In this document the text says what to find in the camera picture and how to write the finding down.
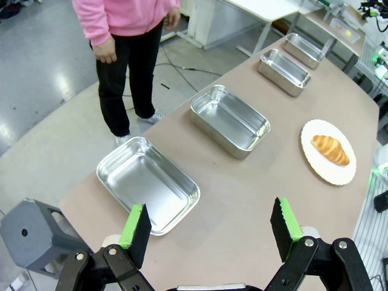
white plate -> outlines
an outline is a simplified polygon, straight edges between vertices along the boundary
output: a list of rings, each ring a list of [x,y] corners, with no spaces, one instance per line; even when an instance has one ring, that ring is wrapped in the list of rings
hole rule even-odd
[[[349,165],[339,166],[325,158],[311,143],[315,135],[326,135],[337,139],[349,157]],[[334,185],[345,185],[353,180],[356,173],[356,156],[350,142],[333,124],[315,119],[305,124],[301,133],[304,154],[316,173]]]

floor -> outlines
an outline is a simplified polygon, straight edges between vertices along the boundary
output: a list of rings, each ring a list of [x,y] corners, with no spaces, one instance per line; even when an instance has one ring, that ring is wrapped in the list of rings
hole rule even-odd
[[[176,65],[222,75],[247,59],[235,46],[253,49],[259,34],[253,30],[206,52],[174,38],[163,44],[157,63],[167,63],[167,53]],[[271,33],[266,45],[278,38]],[[93,56],[66,0],[34,3],[2,21],[0,51],[0,80],[7,80],[0,83],[0,192],[5,193],[0,210],[9,212],[25,197],[55,206],[114,149],[99,109]],[[155,68],[154,103],[165,114],[217,79],[211,73],[180,72],[190,85],[170,65]],[[124,100],[131,133],[139,135],[150,126],[137,119],[132,100]],[[2,239],[0,258],[0,290],[5,290],[23,270]],[[34,272],[32,277],[38,290],[55,289],[56,280]]]

pink hoodie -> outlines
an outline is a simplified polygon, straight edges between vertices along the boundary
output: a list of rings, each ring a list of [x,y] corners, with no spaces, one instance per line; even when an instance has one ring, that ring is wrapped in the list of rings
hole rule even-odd
[[[73,0],[86,38],[100,45],[111,34],[142,35],[161,22],[180,0]]]

croissant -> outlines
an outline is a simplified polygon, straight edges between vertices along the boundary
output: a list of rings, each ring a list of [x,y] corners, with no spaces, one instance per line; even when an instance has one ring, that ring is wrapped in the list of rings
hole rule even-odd
[[[339,166],[349,165],[349,157],[346,155],[341,143],[335,138],[326,135],[316,135],[313,137],[312,144],[330,162]]]

beige tabletop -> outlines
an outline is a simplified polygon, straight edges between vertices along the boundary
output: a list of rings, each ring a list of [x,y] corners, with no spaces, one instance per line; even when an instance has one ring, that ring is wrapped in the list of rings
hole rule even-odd
[[[259,55],[215,82],[271,123],[271,132],[245,159],[231,157],[193,125],[190,102],[144,134],[201,188],[198,204],[173,230],[150,237],[142,272],[156,290],[237,282],[265,288],[281,265],[269,221],[277,196],[288,198],[299,223],[316,227],[328,243],[352,237],[366,196],[378,107],[326,59],[293,98],[256,71]],[[330,185],[307,163],[299,136],[311,119],[336,125],[352,144],[357,171],[350,184]],[[106,236],[121,233],[128,216],[94,173],[60,208],[93,250]],[[300,290],[312,288],[325,290],[316,278]]]
[[[365,33],[362,32],[360,29],[357,30],[357,33],[360,35],[360,39],[357,40],[357,42],[355,42],[354,44],[352,44],[345,37],[340,35],[335,29],[330,27],[330,22],[334,18],[334,15],[330,14],[327,21],[323,21],[323,17],[325,16],[326,12],[326,9],[322,8],[306,14],[305,17],[314,24],[321,27],[333,38],[337,39],[340,43],[345,45],[352,53],[360,57],[364,51]]]

